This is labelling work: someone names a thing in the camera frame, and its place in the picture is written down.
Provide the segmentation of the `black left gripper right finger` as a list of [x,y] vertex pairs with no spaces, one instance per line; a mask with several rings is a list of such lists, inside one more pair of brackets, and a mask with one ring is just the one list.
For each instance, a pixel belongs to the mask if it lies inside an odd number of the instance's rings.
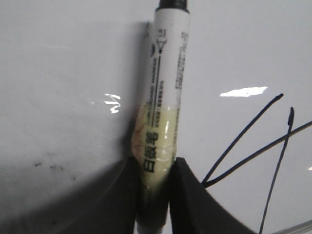
[[176,158],[169,176],[174,234],[253,234],[201,185],[184,158]]

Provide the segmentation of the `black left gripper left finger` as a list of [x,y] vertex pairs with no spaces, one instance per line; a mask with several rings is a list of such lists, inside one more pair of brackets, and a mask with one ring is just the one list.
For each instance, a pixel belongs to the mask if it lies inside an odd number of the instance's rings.
[[132,234],[139,186],[134,157],[17,223],[18,234]]

